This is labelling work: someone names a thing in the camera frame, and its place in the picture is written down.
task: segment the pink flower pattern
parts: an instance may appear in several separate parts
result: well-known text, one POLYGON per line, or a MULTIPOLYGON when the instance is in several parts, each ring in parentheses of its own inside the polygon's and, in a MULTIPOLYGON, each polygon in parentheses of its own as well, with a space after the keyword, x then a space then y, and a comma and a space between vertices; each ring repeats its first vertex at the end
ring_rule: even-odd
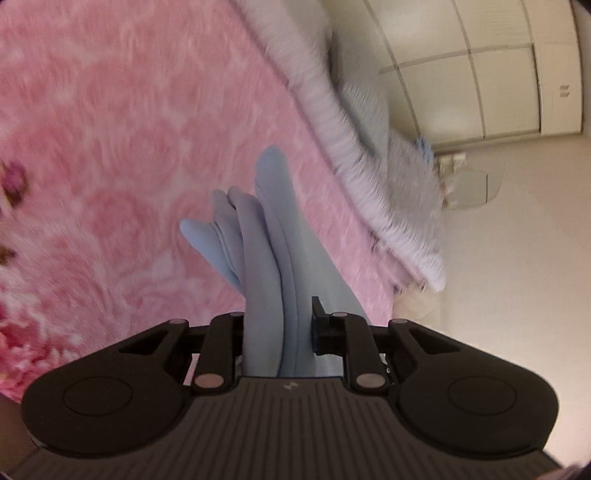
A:
POLYGON ((0 157, 30 195, 0 220, 0 393, 172 317, 242 299, 178 232, 207 192, 290 159, 300 206, 370 319, 392 288, 284 80, 228 0, 4 0, 0 157))

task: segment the blue cloth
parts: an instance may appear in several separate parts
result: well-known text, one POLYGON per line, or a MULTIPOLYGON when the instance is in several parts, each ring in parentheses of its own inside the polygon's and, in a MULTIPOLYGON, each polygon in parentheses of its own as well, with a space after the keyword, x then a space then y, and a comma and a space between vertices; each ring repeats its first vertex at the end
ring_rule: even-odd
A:
POLYGON ((256 165, 255 192, 214 190, 213 222, 180 224, 191 246, 246 299, 243 373, 342 375, 339 357, 312 351, 312 296, 327 312, 367 315, 300 213, 277 147, 267 148, 256 165))
POLYGON ((426 163, 433 163, 435 160, 435 153, 431 148, 431 144, 424 137, 419 137, 414 141, 414 146, 417 147, 418 152, 423 157, 426 163))

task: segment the round pad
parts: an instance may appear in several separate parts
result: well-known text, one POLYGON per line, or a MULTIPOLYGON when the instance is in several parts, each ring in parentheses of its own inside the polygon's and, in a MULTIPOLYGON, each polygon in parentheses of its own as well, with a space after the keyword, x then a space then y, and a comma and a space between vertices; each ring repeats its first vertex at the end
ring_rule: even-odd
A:
POLYGON ((452 403, 474 415, 499 415, 517 401, 515 390, 502 380, 490 377, 469 377, 449 387, 452 403))
POLYGON ((150 356, 98 352, 45 374, 26 391, 31 435, 66 456, 107 456, 162 435, 183 405, 181 389, 150 356))
POLYGON ((132 392, 127 383, 117 378, 85 378, 66 389, 64 402, 80 415, 102 417, 124 408, 131 401, 132 392))
POLYGON ((422 438, 473 458, 541 448, 558 411, 540 377, 473 350, 423 356, 393 401, 422 438))

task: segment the logo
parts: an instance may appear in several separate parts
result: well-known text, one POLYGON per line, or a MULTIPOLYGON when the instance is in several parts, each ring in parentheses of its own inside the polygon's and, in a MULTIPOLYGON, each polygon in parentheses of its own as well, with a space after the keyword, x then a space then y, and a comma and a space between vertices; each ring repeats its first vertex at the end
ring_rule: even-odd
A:
POLYGON ((289 391, 295 390, 299 386, 300 386, 300 384, 298 384, 296 382, 289 382, 289 383, 283 384, 283 388, 285 388, 286 390, 289 390, 289 391))

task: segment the white wardrobe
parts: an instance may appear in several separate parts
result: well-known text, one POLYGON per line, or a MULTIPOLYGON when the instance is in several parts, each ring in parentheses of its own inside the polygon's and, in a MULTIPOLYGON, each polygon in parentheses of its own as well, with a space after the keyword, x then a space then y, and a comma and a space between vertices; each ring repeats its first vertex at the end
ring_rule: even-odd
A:
POLYGON ((435 149, 578 133, 569 0, 323 0, 382 67, 391 125, 435 149))

